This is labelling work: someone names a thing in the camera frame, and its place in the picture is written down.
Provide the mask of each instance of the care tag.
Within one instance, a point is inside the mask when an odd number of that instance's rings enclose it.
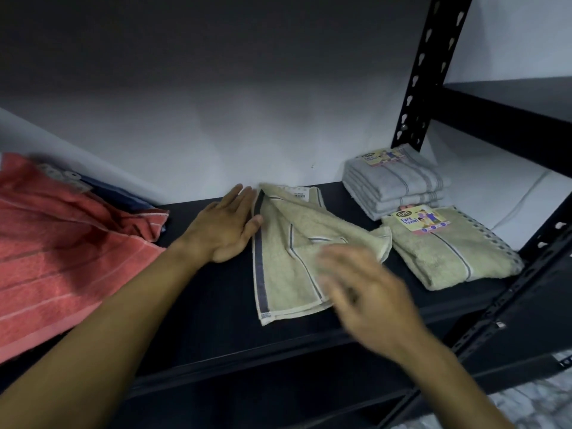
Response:
[[[307,186],[281,186],[280,188],[295,195],[300,200],[305,202],[310,201],[310,188]]]
[[[407,230],[416,234],[432,233],[451,224],[427,205],[406,208],[393,212],[391,216],[397,218]]]
[[[397,161],[404,158],[405,155],[397,149],[378,149],[373,152],[366,153],[360,158],[372,167],[378,167],[388,162]]]

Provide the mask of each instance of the floor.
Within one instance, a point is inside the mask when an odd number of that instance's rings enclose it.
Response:
[[[570,351],[554,355],[564,359]],[[572,429],[572,369],[490,395],[518,429]],[[393,429],[441,429],[434,415]]]

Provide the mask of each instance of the person's left hand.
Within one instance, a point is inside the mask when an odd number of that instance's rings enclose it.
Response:
[[[220,202],[199,212],[178,243],[205,262],[225,262],[242,252],[262,224],[261,215],[247,222],[256,190],[242,187],[236,185]]]

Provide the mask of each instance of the green towel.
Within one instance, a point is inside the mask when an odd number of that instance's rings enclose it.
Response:
[[[454,207],[434,208],[450,225],[429,234],[415,234],[393,217],[393,247],[429,290],[449,288],[485,277],[502,279],[522,271],[520,256],[502,239]]]
[[[301,317],[331,306],[316,281],[315,257],[324,244],[371,248],[384,261],[391,250],[391,232],[368,232],[328,212],[317,187],[309,201],[275,185],[261,184],[253,214],[264,224],[252,245],[254,293],[260,322]]]

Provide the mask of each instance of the blurred hand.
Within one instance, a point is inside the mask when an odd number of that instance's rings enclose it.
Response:
[[[205,262],[225,262],[242,252],[262,224],[261,215],[247,222],[256,190],[242,187],[236,185],[220,202],[199,212],[177,242]]]
[[[403,280],[369,249],[328,245],[318,263],[327,271],[318,280],[341,323],[366,348],[405,364],[420,342],[433,338]]]

